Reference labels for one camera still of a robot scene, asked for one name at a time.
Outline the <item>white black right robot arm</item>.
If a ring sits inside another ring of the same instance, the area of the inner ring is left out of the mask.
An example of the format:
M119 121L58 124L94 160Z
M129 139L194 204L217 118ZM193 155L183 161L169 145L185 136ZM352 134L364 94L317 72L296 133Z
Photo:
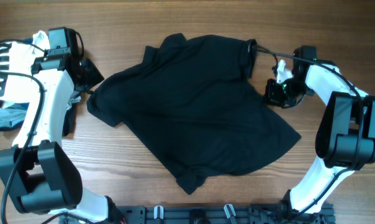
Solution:
M355 87L327 61L294 58L288 70L280 60L268 80L266 99L288 108L299 95L317 94L326 109L315 139L316 158L277 208L280 221L312 222L328 196L347 177L375 162L375 96Z

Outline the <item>black t-shirt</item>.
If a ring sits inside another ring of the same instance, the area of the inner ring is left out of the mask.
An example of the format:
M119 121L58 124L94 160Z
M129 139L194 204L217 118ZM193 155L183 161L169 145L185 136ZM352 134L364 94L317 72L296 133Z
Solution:
M262 169L300 140L249 83L255 60L254 39L172 34L107 78L87 108L125 124L192 194L208 177Z

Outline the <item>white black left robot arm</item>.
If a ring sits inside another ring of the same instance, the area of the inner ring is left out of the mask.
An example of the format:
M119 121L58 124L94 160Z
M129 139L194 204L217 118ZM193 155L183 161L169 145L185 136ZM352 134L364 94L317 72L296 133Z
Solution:
M0 150L6 204L20 213L68 216L86 223L117 223L122 213L107 196L83 187L81 175L62 149L67 104L75 90L103 79L89 59L39 57L31 63L0 57L0 99L28 103L24 123L9 149Z

